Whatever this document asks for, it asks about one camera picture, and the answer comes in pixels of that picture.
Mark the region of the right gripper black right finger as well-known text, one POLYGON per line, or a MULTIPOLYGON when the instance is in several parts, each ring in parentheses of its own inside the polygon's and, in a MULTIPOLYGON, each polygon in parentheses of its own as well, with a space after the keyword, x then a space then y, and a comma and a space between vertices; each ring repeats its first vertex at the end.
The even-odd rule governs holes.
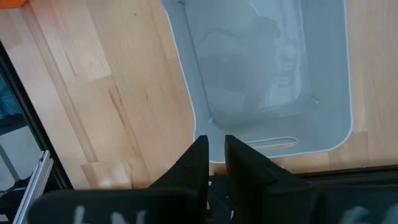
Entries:
POLYGON ((234 136, 225 159, 238 223, 397 223, 397 186, 312 184, 234 136))

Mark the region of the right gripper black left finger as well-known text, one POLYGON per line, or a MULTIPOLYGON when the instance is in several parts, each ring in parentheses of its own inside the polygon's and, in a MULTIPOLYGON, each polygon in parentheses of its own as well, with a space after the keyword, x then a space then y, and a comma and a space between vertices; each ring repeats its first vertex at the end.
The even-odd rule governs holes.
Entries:
POLYGON ((204 223, 208 138, 198 137, 177 162, 145 189, 58 190, 30 207, 28 223, 204 223))

